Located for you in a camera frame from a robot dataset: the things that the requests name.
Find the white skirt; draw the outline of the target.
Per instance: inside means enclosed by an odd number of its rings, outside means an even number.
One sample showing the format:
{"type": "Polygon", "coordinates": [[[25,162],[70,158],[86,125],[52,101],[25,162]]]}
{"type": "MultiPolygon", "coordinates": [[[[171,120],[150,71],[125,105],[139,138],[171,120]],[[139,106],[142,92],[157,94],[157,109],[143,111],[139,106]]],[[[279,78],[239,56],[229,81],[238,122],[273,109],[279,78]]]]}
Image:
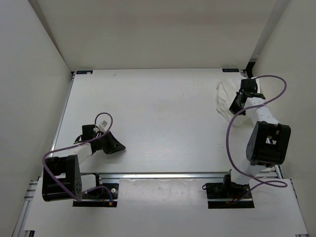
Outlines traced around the white skirt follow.
{"type": "Polygon", "coordinates": [[[250,119],[253,124],[258,121],[266,120],[266,107],[263,103],[266,101],[265,96],[260,93],[258,80],[257,93],[249,93],[249,97],[246,100],[244,109],[233,115],[229,111],[229,107],[232,104],[237,93],[245,93],[240,91],[240,82],[233,82],[232,80],[223,80],[218,82],[216,86],[216,110],[222,115],[228,122],[231,122],[233,126],[241,126],[247,119],[250,119]]]}

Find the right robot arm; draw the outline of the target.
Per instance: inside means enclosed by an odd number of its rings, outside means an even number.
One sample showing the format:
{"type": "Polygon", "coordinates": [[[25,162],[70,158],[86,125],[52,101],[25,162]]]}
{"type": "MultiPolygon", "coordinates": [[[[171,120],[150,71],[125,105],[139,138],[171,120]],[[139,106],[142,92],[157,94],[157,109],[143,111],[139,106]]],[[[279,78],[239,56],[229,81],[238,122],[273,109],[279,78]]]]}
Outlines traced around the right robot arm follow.
{"type": "Polygon", "coordinates": [[[286,157],[291,128],[280,123],[270,112],[265,96],[258,92],[255,79],[242,79],[229,110],[233,114],[228,129],[238,116],[251,119],[254,128],[246,146],[246,156],[233,165],[224,177],[222,193],[234,197],[244,191],[251,179],[266,168],[281,165],[286,157]]]}

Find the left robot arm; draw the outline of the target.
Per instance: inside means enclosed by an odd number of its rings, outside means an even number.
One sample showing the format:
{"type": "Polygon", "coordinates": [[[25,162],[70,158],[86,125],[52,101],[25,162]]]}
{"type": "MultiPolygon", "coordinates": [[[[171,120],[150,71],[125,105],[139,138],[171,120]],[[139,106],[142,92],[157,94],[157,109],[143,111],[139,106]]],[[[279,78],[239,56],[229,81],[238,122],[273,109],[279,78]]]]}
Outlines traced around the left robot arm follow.
{"type": "Polygon", "coordinates": [[[97,151],[107,155],[124,151],[126,146],[120,143],[103,125],[88,124],[82,126],[82,134],[76,138],[74,147],[59,151],[58,155],[44,160],[42,178],[42,198],[44,201],[63,199],[82,200],[105,196],[113,202],[111,189],[101,184],[98,174],[88,174],[81,178],[80,164],[97,151]]]}

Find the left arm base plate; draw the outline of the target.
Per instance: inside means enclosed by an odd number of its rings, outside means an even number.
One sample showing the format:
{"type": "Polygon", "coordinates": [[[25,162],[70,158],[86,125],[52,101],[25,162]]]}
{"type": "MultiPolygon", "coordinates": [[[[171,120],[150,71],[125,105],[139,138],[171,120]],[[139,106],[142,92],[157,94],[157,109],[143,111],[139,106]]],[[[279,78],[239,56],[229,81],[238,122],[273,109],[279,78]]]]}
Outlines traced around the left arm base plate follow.
{"type": "Polygon", "coordinates": [[[84,174],[82,201],[73,201],[73,207],[117,207],[119,183],[104,181],[100,174],[84,174]]]}

